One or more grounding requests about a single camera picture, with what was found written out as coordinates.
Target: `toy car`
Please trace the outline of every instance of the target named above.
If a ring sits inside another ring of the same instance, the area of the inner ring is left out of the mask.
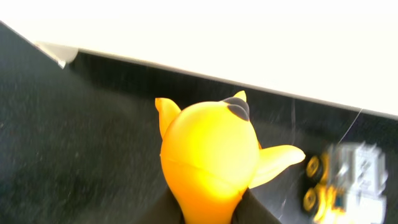
[[[304,196],[303,207],[316,223],[383,223],[386,197],[385,155],[376,145],[331,145],[307,164],[317,183]]]

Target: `toy wheel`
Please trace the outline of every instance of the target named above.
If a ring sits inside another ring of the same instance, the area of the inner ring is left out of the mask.
[[[306,168],[307,177],[314,183],[321,181],[323,175],[323,164],[318,156],[313,156]]]
[[[310,215],[315,216],[319,208],[319,199],[317,193],[313,188],[310,188],[304,196],[303,200],[304,210]]]

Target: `yellow rubber duck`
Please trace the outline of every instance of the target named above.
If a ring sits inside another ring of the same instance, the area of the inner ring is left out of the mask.
[[[186,224],[229,224],[243,193],[304,160],[294,146],[261,149],[246,94],[197,103],[183,111],[156,98],[160,160]]]

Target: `black spot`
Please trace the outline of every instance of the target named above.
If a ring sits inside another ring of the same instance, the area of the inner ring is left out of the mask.
[[[235,115],[239,116],[240,118],[248,121],[249,120],[249,105],[246,103],[244,100],[238,98],[238,97],[229,97],[225,100],[223,100],[225,103],[229,103],[228,108],[230,111],[232,111]],[[231,109],[230,106],[239,106],[244,113],[246,114],[245,116],[241,116],[242,112],[237,112],[238,109]]]
[[[236,116],[242,118],[245,121],[249,121],[249,115],[246,111],[239,105],[228,105],[228,109]]]

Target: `speckled dark surface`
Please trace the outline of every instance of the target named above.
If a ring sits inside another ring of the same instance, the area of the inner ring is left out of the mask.
[[[132,223],[166,187],[154,98],[184,108],[239,90],[263,147],[318,154],[357,115],[88,54],[62,70],[0,24],[0,223]],[[398,122],[361,114],[344,140],[378,143],[387,154],[386,223],[396,223]],[[310,223],[303,170],[290,167],[252,189],[282,223]]]

